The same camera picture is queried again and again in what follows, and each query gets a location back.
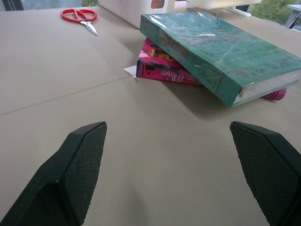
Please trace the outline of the pink paperback book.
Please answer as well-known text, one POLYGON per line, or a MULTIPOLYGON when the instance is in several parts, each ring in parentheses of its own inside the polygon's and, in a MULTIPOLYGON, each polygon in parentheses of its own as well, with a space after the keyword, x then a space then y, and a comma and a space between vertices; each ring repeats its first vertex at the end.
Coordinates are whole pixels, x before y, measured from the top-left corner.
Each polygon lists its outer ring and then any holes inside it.
POLYGON ((189 71, 148 38, 137 59, 135 76, 157 81, 202 85, 189 71))

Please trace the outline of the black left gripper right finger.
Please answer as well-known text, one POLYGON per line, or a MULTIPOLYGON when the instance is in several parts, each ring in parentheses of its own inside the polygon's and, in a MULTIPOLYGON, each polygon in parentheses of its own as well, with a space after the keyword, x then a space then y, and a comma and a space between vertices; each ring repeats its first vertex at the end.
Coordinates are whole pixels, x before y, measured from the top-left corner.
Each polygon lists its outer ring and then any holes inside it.
POLYGON ((270 226, 301 226, 301 153, 281 134, 233 121, 246 182, 270 226))

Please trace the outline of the green plastic-wrapped book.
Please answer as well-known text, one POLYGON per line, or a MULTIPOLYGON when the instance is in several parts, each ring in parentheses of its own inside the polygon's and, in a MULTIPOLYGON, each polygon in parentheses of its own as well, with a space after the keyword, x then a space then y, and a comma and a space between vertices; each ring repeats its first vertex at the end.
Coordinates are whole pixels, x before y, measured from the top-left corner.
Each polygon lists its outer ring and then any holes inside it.
POLYGON ((296 83, 301 58, 209 13, 141 16, 140 32, 229 107, 296 83))

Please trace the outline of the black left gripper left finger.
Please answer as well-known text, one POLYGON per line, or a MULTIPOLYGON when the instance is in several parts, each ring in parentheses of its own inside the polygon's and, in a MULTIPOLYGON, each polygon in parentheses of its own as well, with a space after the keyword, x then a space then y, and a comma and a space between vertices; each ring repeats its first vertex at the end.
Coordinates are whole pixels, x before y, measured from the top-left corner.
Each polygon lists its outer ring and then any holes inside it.
POLYGON ((71 132, 45 161, 0 226, 82 226, 97 184, 105 122, 71 132))

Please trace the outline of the red-handled scissors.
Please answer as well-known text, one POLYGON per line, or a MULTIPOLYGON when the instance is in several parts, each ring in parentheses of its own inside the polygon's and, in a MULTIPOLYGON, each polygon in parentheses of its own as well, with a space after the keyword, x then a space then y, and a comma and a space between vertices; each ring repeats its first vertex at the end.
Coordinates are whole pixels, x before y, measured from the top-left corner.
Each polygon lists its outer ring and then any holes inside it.
POLYGON ((61 11, 61 18, 67 22, 81 24, 93 35, 98 36, 92 25, 98 19, 98 15, 93 10, 68 8, 61 11))

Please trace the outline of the grey table with metal legs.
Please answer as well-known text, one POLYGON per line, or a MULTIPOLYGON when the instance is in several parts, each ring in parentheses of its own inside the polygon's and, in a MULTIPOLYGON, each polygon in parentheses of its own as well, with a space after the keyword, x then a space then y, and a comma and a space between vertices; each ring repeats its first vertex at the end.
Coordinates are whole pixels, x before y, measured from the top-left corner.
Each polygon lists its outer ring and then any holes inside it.
POLYGON ((301 4, 287 5, 286 7, 292 11, 285 23, 285 27, 292 29, 297 19, 301 16, 301 4))

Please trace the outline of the small white paper slip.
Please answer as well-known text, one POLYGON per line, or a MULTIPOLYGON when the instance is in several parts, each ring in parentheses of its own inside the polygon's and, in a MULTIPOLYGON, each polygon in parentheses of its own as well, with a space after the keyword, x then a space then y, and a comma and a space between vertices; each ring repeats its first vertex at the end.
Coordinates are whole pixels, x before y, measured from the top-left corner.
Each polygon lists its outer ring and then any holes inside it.
POLYGON ((130 74, 131 76, 135 77, 136 78, 136 70, 137 70, 137 67, 136 65, 134 66, 131 66, 131 67, 127 67, 124 69, 128 74, 130 74))

